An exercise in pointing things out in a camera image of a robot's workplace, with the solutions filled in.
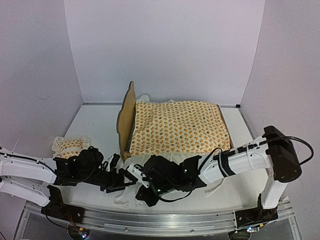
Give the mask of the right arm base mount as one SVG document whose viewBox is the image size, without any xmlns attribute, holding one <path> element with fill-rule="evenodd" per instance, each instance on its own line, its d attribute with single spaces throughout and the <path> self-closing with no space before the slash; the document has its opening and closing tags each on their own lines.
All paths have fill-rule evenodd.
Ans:
<svg viewBox="0 0 320 240">
<path fill-rule="evenodd" d="M 237 210 L 235 212 L 235 230 L 244 230 L 248 228 L 255 228 L 260 224 L 267 224 L 270 221 L 278 219 L 278 206 L 270 209 L 263 208 L 262 194 L 260 193 L 257 200 L 257 207 L 248 208 L 244 210 Z"/>
</svg>

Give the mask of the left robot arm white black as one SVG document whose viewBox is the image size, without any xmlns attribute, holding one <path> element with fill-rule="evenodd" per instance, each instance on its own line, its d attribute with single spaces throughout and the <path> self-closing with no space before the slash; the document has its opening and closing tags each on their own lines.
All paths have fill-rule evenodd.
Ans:
<svg viewBox="0 0 320 240">
<path fill-rule="evenodd" d="M 58 186 L 76 186 L 87 183 L 99 186 L 101 191 L 112 193 L 134 185 L 136 179 L 126 170 L 117 170 L 120 156 L 114 154 L 110 161 L 93 146 L 69 158 L 37 158 L 19 155 L 5 148 L 0 149 L 0 174 L 43 181 Z"/>
</svg>

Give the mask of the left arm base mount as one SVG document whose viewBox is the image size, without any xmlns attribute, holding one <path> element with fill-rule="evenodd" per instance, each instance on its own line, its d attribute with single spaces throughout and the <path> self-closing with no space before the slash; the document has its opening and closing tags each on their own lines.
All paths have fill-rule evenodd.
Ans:
<svg viewBox="0 0 320 240">
<path fill-rule="evenodd" d="M 49 190 L 49 203 L 41 208 L 41 213 L 55 219 L 81 224 L 84 219 L 85 209 L 64 203 L 59 188 L 52 185 L 47 188 Z"/>
</svg>

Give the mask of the small duck print pillow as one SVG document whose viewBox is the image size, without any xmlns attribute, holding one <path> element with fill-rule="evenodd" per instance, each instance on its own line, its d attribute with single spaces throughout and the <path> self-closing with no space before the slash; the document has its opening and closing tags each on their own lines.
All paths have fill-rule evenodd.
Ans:
<svg viewBox="0 0 320 240">
<path fill-rule="evenodd" d="M 61 137 L 57 136 L 52 143 L 53 158 L 68 159 L 78 156 L 82 150 L 87 150 L 91 139 L 87 136 Z"/>
</svg>

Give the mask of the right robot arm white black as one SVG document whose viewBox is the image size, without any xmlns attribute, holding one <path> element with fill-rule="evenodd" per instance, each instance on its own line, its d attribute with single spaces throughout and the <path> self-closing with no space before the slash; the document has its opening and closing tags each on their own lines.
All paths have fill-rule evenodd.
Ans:
<svg viewBox="0 0 320 240">
<path fill-rule="evenodd" d="M 186 158 L 177 164 L 160 155 L 152 155 L 141 171 L 140 181 L 146 181 L 137 191 L 135 198 L 149 207 L 159 201 L 170 203 L 163 196 L 172 191 L 190 195 L 197 188 L 228 177 L 258 169 L 268 172 L 268 180 L 259 194 L 258 206 L 252 209 L 252 218 L 262 222 L 272 209 L 278 206 L 287 184 L 302 174 L 301 166 L 314 157 L 313 147 L 303 139 L 285 136 L 276 127 L 264 128 L 264 134 L 253 141 L 222 150 L 215 148 L 205 155 Z"/>
</svg>

